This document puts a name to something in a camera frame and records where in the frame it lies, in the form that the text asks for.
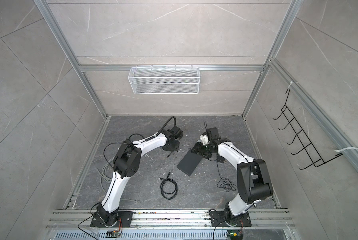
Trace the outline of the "dark grey network switch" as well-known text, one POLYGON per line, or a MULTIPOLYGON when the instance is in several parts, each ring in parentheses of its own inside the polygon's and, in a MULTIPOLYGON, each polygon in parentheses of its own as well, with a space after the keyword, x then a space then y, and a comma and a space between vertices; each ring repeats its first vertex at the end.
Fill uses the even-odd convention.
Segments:
POLYGON ((203 159, 202 156, 189 150, 177 165, 177 168, 188 176, 191 176, 198 164, 203 159))

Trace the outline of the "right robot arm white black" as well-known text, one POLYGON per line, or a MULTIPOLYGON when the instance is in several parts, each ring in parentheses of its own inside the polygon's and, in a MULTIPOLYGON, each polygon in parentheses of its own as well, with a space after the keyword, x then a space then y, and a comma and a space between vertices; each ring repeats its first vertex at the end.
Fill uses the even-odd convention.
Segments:
POLYGON ((192 149, 192 153, 205 159, 217 154, 218 160, 227 160, 237 170, 237 190, 235 198, 226 204, 222 223, 237 225, 248 210, 274 194, 267 164, 263 159, 254 159, 234 146, 227 138, 222 138, 217 128, 208 128, 192 149))

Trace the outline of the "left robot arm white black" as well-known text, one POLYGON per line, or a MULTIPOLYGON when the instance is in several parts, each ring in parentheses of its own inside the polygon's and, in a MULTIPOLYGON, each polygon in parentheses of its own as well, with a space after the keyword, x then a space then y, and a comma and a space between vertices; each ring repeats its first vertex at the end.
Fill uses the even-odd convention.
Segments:
POLYGON ((126 184, 139 169, 141 157, 148 152, 162 148, 177 152, 183 131, 176 125, 176 117, 170 117, 158 132, 150 137, 131 141, 126 139, 113 159, 113 176, 108 191, 93 214, 92 227, 113 227, 120 223, 118 209, 126 184))

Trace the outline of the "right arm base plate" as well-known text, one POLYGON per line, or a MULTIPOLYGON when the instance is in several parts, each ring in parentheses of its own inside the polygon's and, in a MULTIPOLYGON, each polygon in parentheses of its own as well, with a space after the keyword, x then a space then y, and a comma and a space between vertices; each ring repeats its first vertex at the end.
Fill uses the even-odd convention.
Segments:
POLYGON ((248 212, 239 216, 232 215, 228 209, 217 211, 211 209, 208 211, 212 227, 251 227, 251 218, 248 212))

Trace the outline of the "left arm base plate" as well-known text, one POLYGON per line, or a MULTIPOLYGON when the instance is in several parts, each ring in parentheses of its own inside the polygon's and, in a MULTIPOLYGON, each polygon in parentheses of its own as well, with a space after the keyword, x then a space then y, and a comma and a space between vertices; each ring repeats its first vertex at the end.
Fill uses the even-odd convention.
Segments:
POLYGON ((90 227, 116 228, 120 224, 122 227, 129 228, 133 217, 132 211, 107 213, 106 211, 95 213, 90 223, 90 227))

